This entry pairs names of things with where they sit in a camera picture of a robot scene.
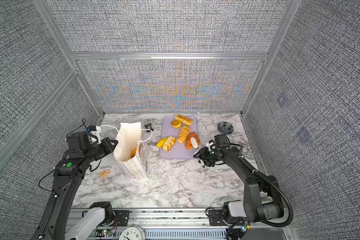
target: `white marble surface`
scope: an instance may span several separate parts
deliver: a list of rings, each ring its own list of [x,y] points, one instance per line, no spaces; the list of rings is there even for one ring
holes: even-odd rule
[[[110,201],[113,207],[221,207],[224,202],[243,199],[244,184],[227,165],[206,170],[196,159],[161,159],[158,156],[156,143],[160,139],[162,118],[169,115],[174,114],[107,114],[102,124],[117,128],[120,122],[152,123],[154,132],[148,141],[149,178],[129,180],[110,154],[102,159],[96,171],[87,171],[72,207],[89,207],[98,201]],[[235,131],[229,135],[230,141],[243,144],[243,156],[257,167],[238,114],[185,115],[197,117],[203,146],[220,134],[217,130],[219,122],[231,123]],[[116,135],[115,129],[102,127],[102,137],[115,139]],[[106,169],[110,170],[110,175],[99,178],[98,173]]]

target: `clock face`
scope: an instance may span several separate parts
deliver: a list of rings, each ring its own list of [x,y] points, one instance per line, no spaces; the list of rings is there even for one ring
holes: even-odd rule
[[[144,240],[143,231],[136,227],[130,227],[124,230],[119,240]]]

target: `textured wall panel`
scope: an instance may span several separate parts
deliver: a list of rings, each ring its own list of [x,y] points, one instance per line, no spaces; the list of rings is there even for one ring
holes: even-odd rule
[[[301,239],[360,239],[360,1],[303,0],[247,117]]]
[[[56,100],[32,132],[0,170],[0,239],[29,239],[39,223],[49,193],[38,181],[61,160],[67,149],[66,134],[87,118],[96,124],[92,108],[77,79]],[[52,187],[52,177],[42,186]]]
[[[0,148],[70,69],[31,0],[0,1]]]
[[[106,112],[240,111],[252,60],[80,60]]]
[[[268,52],[288,0],[47,0],[72,51]]]

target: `white paper bag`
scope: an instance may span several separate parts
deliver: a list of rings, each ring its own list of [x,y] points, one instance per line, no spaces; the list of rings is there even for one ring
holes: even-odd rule
[[[116,140],[119,142],[113,155],[120,164],[121,169],[129,179],[148,178],[148,153],[149,148],[147,140],[141,128],[140,122],[124,123],[122,122],[117,134]],[[133,149],[137,147],[136,155],[131,158]]]

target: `purple tray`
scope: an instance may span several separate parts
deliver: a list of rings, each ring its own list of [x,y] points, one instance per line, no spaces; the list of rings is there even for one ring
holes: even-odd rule
[[[190,132],[196,132],[197,136],[199,135],[197,131],[197,119],[194,116],[185,116],[187,118],[192,119],[193,124],[189,127],[191,129]],[[174,116],[165,116],[163,118],[163,125],[161,128],[161,138],[163,137],[169,137],[173,136],[176,139],[175,144],[171,148],[169,152],[164,151],[162,148],[160,148],[160,151],[158,155],[161,158],[178,158],[178,159],[194,159],[193,154],[195,153],[196,149],[192,148],[187,150],[185,148],[185,143],[178,143],[177,142],[177,136],[180,132],[181,128],[173,128],[171,125],[171,122],[175,119]]]

